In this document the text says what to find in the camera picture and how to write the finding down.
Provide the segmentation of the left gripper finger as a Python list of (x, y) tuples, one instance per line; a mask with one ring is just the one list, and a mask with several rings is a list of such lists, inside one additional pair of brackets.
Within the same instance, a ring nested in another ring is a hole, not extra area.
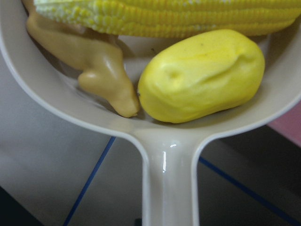
[(134, 226), (142, 226), (142, 219), (137, 218), (134, 220)]

